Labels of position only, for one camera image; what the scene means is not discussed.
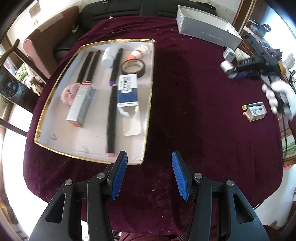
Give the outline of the white gloved right hand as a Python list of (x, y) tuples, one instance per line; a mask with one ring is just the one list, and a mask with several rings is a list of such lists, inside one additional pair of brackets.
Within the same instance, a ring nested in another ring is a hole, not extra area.
[(261, 75), (264, 82), (262, 91), (265, 93), (271, 111), (281, 113), (290, 121), (295, 117), (295, 92), (293, 88), (275, 75)]

